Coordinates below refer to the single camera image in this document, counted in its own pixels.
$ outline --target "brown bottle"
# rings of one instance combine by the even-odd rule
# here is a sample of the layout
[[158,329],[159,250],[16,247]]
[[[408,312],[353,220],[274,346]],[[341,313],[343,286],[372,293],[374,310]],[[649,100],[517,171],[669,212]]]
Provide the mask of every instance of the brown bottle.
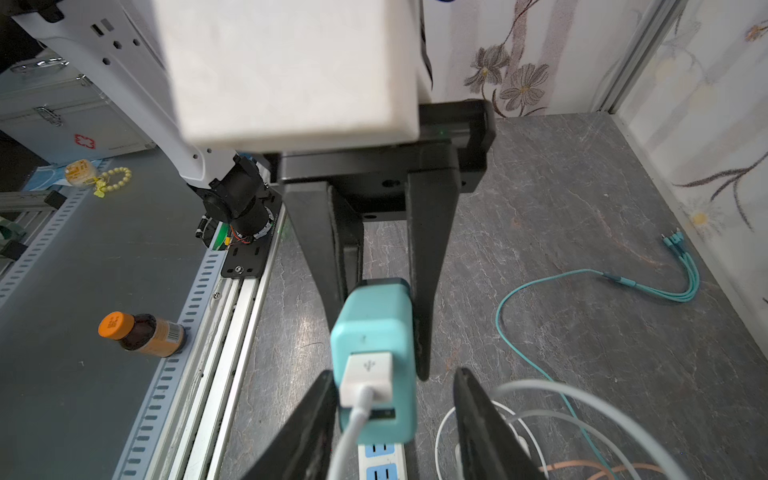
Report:
[[174,354],[186,340],[181,325],[155,318],[149,313],[110,313],[101,321],[98,334],[117,340],[126,350],[162,357]]

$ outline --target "blue outlet socket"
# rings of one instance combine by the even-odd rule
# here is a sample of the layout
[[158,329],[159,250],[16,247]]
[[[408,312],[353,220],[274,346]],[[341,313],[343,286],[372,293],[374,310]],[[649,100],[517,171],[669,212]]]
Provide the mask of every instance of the blue outlet socket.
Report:
[[378,467],[368,467],[366,480],[397,480],[397,465],[388,463]]
[[366,458],[378,457],[381,455],[391,455],[395,453],[394,443],[379,443],[376,445],[366,445]]

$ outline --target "orange label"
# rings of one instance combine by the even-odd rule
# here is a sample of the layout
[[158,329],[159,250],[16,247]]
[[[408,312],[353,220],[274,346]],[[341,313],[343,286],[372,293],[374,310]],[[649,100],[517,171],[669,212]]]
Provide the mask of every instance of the orange label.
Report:
[[137,352],[155,356],[169,356],[179,348],[183,339],[184,328],[181,325],[157,319],[154,335]]

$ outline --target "power outlet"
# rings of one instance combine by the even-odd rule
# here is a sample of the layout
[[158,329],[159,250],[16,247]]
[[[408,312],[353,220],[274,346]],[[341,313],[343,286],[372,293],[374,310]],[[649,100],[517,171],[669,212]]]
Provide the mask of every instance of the power outlet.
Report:
[[357,446],[360,480],[408,480],[402,443]]
[[388,463],[366,469],[366,480],[397,480],[397,465]]
[[379,455],[391,455],[395,453],[394,443],[379,443],[377,445],[366,445],[366,457],[378,457]]

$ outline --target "wall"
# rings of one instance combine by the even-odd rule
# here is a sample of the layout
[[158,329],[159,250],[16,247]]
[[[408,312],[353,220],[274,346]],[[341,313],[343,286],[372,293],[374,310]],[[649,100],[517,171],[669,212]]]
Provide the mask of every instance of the wall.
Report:
[[690,0],[618,115],[765,332],[768,3]]
[[653,0],[424,0],[434,101],[593,111]]

